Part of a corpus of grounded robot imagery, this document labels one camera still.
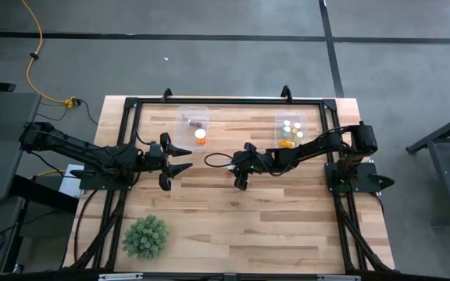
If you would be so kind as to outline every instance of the wooden table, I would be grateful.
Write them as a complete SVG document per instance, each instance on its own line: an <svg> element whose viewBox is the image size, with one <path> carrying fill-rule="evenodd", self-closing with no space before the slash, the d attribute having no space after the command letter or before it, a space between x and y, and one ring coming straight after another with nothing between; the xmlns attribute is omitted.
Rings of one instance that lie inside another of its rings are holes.
<svg viewBox="0 0 450 281"><path fill-rule="evenodd" d="M95 144L116 144L124 98L105 97ZM158 140L161 132L168 132L172 137L178 107L144 105L139 126L142 138ZM138 261L135 257L128 258L120 243L115 270L343 273L334 202L323 174L325 155L305 161L281 177L252 175L246 191L233 186L234 177L225 168L210 168L203 162L204 156L212 152L232 155L243 149L245 141L251 141L260 151L273 148L273 122L277 111L306 112L309 135L305 141L310 141L322 133L318 108L311 105L207 107L209 138L206 152L170 160L175 164L194 163L173 180L173 189L165 192L159 188L158 173L143 173L128 193L120 239L137 217L155 214L166 221L170 232L166 249L156 260ZM337 108L342 126L359 122L355 99L337 99ZM146 148L141 143L137 146ZM105 194L99 191L86 208L79 231L79 254L98 232ZM87 195L80 199L77 216ZM394 268L378 200L369 194L356 194L355 204L363 236L381 260ZM73 235L64 266L73 263ZM355 243L350 234L348 237L352 260L358 266ZM103 260L108 255L109 241L110 237L105 242Z"/></svg>

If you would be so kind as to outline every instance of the concrete floor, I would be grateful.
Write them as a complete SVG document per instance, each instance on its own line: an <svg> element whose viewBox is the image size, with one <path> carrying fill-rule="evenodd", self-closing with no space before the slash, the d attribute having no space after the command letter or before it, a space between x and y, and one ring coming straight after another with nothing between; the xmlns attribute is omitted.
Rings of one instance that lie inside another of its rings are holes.
<svg viewBox="0 0 450 281"><path fill-rule="evenodd" d="M146 34L323 35L317 0L29 1L46 31ZM450 0L327 0L335 36L450 37ZM0 30L35 31L20 1L0 0ZM25 80L35 39L0 38L0 81L30 91ZM397 269L450 277L450 228L430 220L450 213L429 155L404 148L450 120L450 44L336 44L345 97L357 98L373 125L379 172L396 184L384 192ZM45 40L32 79L56 98L77 96L97 119L107 94L334 97L324 43L244 41ZM60 116L63 108L41 106ZM85 108L55 125L92 141ZM43 153L53 165L68 158ZM46 169L24 155L22 175Z"/></svg>

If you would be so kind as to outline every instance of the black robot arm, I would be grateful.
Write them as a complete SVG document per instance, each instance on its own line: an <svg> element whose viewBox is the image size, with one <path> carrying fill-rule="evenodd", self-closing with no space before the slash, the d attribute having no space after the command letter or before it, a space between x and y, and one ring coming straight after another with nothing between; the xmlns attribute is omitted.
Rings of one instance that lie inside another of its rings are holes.
<svg viewBox="0 0 450 281"><path fill-rule="evenodd" d="M343 134L350 133L352 146L343 141ZM340 152L343 156L337 162L336 178L350 180L364 157L377 151L373 127L361 122L359 125L344 126L328 130L307 144L297 148L267 149L261 154L251 143L245 144L244 151L234 153L229 170L236 176L234 185L245 190L248 186L248 174L269 173L280 176L296 168L298 164L327 152Z"/></svg>
<svg viewBox="0 0 450 281"><path fill-rule="evenodd" d="M191 163L171 165L168 156L189 155L191 152L171 144L168 133L162 133L160 144L151 142L147 152L134 146L134 135L128 144L99 147L55 129L50 123L27 123L20 136L20 148L32 151L54 151L85 164L84 171L72 174L89 181L88 189L122 190L134 184L134 173L161 171L159 185L171 189L169 178L192 166Z"/></svg>

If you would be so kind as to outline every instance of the transparent container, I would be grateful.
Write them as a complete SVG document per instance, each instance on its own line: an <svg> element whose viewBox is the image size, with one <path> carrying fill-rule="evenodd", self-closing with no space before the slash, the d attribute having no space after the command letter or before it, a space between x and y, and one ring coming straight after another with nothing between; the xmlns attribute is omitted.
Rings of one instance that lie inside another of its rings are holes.
<svg viewBox="0 0 450 281"><path fill-rule="evenodd" d="M174 145L189 151L204 151L208 143L209 109L205 106L181 106L177 113ZM199 140L196 130L204 130L205 138Z"/></svg>
<svg viewBox="0 0 450 281"><path fill-rule="evenodd" d="M273 129L276 148L296 148L309 140L309 123L305 112L276 113Z"/></svg>

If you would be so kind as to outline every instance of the yellow extension cord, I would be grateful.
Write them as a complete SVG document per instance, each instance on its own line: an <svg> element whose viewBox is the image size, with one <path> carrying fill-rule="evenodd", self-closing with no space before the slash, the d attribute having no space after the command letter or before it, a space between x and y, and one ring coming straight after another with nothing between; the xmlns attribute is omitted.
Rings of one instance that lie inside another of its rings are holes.
<svg viewBox="0 0 450 281"><path fill-rule="evenodd" d="M36 23L37 26L37 30L39 30L39 45L37 46L36 51L34 52L34 54L36 55L36 57L39 55L39 51L41 50L41 46L43 45L43 31L41 30L41 25L39 24L38 18L34 15L34 13L32 12L32 9L30 9L29 5L25 2L25 0L22 0L22 3L26 6L27 10L29 11L29 13L32 15L32 18L34 19L34 22ZM47 96L46 94L44 94L43 92L39 91L30 81L30 69L32 68L32 65L34 64L35 58L31 56L30 61L29 61L29 66L27 67L27 72L26 72L26 76L27 76L27 82L29 83L30 87L38 94L40 94L43 98L46 98L49 101L53 101L53 102L58 102L58 103L63 103L65 106L68 106L69 108L73 108L75 106L74 104L74 99L75 97L70 97L69 99L66 100L58 100L55 98L50 98L49 96Z"/></svg>
<svg viewBox="0 0 450 281"><path fill-rule="evenodd" d="M58 173L58 172L57 172L57 170L50 170L50 171L46 171L44 173L37 174L36 176L46 176L46 175L49 175L49 174L52 174L52 173Z"/></svg>

